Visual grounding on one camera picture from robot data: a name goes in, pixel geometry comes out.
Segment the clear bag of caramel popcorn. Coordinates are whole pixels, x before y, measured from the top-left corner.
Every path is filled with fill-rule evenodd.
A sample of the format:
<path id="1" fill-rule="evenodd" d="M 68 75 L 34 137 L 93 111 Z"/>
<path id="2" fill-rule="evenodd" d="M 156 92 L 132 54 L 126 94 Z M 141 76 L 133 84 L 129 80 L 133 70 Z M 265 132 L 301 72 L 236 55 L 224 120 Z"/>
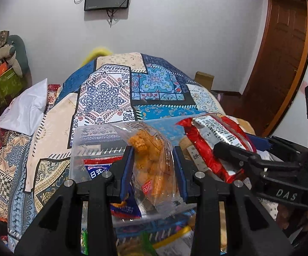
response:
<path id="1" fill-rule="evenodd" d="M 176 185 L 171 142 L 142 121 L 112 124 L 117 134 L 134 149 L 133 182 L 162 215 L 175 211 Z"/>

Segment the clear plastic storage bin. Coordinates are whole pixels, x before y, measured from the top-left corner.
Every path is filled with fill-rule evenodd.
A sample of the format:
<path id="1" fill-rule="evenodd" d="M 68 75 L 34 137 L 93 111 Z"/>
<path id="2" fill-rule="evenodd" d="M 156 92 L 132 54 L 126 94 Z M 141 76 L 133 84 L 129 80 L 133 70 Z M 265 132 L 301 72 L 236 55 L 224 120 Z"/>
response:
<path id="1" fill-rule="evenodd" d="M 153 128 L 159 130 L 172 144 L 172 149 L 179 146 L 179 141 L 186 136 L 183 127 L 177 122 L 183 120 L 182 116 L 145 120 Z M 76 183 L 91 180 L 109 170 L 111 165 L 123 157 L 128 144 L 117 134 L 114 123 L 101 125 L 88 125 L 78 127 L 72 141 L 72 154 L 69 176 Z M 162 215 L 137 189 L 131 173 L 130 189 L 123 199 L 124 204 L 112 204 L 112 215 L 115 226 L 127 224 L 140 224 L 152 220 L 167 218 L 190 210 L 195 205 L 187 205 L 180 194 L 175 201 L 175 211 L 169 215 Z"/>

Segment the green edged clear snack bag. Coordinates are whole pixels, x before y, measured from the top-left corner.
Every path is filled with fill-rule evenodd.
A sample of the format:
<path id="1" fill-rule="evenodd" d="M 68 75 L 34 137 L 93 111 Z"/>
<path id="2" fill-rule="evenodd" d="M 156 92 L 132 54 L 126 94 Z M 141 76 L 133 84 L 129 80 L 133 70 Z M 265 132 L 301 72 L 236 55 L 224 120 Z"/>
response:
<path id="1" fill-rule="evenodd" d="M 81 253 L 89 255 L 88 249 L 88 233 L 86 229 L 81 230 Z M 116 238 L 115 245 L 117 255 L 157 255 L 153 244 L 149 241 L 148 234 L 142 232 L 139 236 L 131 238 Z"/>

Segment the grey plush toy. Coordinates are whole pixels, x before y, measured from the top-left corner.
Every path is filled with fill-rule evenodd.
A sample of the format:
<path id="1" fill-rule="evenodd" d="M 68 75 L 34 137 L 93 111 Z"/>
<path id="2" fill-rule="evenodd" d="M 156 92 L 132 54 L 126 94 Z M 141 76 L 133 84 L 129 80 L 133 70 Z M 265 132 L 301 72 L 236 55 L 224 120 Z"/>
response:
<path id="1" fill-rule="evenodd" d="M 13 45 L 5 45 L 0 48 L 0 60 L 5 60 L 18 75 L 18 77 L 23 77 L 22 68 L 16 59 L 16 49 Z"/>

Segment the green patterned storage box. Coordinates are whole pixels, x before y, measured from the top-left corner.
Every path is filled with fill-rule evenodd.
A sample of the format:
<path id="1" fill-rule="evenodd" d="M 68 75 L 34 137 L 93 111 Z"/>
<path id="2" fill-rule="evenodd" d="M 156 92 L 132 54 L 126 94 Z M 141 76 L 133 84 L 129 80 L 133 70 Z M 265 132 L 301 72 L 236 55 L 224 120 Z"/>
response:
<path id="1" fill-rule="evenodd" d="M 24 77 L 19 77 L 13 68 L 0 76 L 0 108 L 8 106 L 26 87 Z"/>

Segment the brown wooden door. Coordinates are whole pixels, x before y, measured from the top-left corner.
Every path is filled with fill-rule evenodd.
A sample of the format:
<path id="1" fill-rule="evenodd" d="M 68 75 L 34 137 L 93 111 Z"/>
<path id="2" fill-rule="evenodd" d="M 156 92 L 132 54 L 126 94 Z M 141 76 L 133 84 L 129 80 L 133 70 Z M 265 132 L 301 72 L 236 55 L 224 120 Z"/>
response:
<path id="1" fill-rule="evenodd" d="M 243 119 L 268 136 L 291 104 L 308 58 L 308 1 L 268 0 L 263 38 L 243 92 Z"/>

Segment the white pillow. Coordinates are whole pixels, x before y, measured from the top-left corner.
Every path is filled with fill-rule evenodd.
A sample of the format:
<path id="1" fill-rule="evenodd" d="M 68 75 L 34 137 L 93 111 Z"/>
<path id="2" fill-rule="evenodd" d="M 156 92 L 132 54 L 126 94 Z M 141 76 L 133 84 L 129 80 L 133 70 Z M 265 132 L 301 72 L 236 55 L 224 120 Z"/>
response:
<path id="1" fill-rule="evenodd" d="M 17 96 L 0 116 L 0 128 L 31 136 L 44 117 L 48 80 L 44 79 Z"/>

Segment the yellow plush item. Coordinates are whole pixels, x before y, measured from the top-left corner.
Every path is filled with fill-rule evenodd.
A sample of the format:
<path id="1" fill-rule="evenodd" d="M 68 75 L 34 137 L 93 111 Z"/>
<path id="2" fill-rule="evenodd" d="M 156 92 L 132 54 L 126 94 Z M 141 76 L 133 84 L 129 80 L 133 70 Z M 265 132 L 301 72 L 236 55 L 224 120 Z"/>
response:
<path id="1" fill-rule="evenodd" d="M 97 59 L 98 57 L 105 57 L 105 56 L 109 56 L 109 55 L 112 55 L 112 52 L 109 49 L 107 49 L 105 47 L 96 47 L 83 60 L 81 67 L 83 67 L 84 65 L 88 64 L 89 62 Z"/>

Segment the red fried snack bag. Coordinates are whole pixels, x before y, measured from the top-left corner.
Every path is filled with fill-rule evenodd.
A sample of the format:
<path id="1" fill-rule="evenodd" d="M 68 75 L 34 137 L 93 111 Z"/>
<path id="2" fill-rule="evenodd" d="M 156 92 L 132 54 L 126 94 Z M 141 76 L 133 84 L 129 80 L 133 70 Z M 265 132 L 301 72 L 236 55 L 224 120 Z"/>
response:
<path id="1" fill-rule="evenodd" d="M 198 151 L 206 166 L 226 183 L 246 178 L 242 168 L 230 172 L 216 158 L 214 146 L 223 142 L 252 153 L 256 148 L 242 128 L 227 116 L 216 113 L 207 113 L 197 117 L 188 117 L 177 125 L 183 127 L 189 141 Z"/>

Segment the yellow white snack bag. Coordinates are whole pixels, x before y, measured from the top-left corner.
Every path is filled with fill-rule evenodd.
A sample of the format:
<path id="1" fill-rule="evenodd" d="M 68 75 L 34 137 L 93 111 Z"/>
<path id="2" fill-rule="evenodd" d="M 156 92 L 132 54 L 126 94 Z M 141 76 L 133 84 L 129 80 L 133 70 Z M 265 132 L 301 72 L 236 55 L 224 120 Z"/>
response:
<path id="1" fill-rule="evenodd" d="M 177 233 L 171 235 L 153 245 L 157 255 L 189 256 L 193 243 L 194 231 L 186 226 Z"/>

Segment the cardboard box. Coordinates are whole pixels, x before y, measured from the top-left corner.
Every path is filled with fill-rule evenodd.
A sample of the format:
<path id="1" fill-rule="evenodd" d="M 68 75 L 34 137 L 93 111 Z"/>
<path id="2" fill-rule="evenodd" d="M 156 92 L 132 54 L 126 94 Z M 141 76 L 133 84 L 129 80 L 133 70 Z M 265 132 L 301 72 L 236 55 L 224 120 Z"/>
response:
<path id="1" fill-rule="evenodd" d="M 213 75 L 198 71 L 195 73 L 194 80 L 210 91 L 213 85 L 214 78 L 215 77 Z"/>

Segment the blue patchwork bed quilt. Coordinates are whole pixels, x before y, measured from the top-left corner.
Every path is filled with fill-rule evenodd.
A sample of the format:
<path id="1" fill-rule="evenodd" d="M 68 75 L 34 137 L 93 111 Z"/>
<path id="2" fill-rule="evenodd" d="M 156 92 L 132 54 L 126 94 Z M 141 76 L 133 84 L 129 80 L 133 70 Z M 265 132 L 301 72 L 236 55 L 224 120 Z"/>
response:
<path id="1" fill-rule="evenodd" d="M 205 87 L 164 59 L 126 53 L 99 57 L 78 69 L 63 84 L 55 106 L 35 132 L 31 136 L 16 132 L 18 138 L 3 152 L 4 157 L 21 153 L 19 159 L 0 163 L 0 198 L 9 202 L 7 216 L 22 214 L 25 195 L 34 196 L 28 225 L 17 220 L 9 230 L 19 235 L 14 249 L 55 191 L 71 179 L 72 141 L 78 127 L 207 113 L 227 116 Z M 219 206 L 220 255 L 227 255 L 224 203 Z M 87 230 L 87 214 L 84 201 L 81 230 Z M 0 239 L 0 255 L 15 255 L 14 249 Z"/>

